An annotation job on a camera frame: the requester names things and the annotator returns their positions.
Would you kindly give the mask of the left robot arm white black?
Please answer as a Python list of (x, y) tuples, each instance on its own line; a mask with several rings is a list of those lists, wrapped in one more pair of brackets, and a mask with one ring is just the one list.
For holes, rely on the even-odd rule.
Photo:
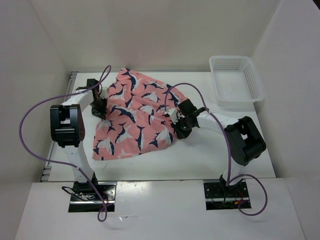
[(91, 106), (91, 114), (102, 120), (106, 119), (107, 99), (100, 94), (107, 91), (99, 86), (94, 78), (86, 81), (86, 86), (79, 87), (76, 95), (60, 105), (50, 107), (50, 134), (54, 142), (65, 152), (68, 163), (73, 167), (74, 193), (83, 194), (94, 200), (100, 194), (100, 187), (95, 172), (89, 165), (84, 150), (85, 124), (82, 111)]

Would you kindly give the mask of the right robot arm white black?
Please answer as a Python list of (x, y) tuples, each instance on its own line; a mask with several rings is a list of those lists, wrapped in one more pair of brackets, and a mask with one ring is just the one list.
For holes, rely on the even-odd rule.
[(245, 176), (244, 168), (267, 148), (254, 121), (248, 116), (233, 118), (212, 113), (205, 107), (196, 108), (189, 99), (180, 103), (178, 109), (170, 108), (166, 113), (178, 139), (186, 139), (193, 128), (211, 130), (224, 137), (228, 164), (219, 178), (219, 191), (225, 197), (237, 191), (237, 185)]

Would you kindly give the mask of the pink shark print shorts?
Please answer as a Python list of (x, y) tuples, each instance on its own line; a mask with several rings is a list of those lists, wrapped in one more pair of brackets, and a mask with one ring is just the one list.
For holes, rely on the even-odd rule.
[(108, 88), (106, 117), (96, 126), (92, 158), (117, 160), (166, 149), (178, 137), (165, 111), (186, 99), (165, 82), (121, 69)]

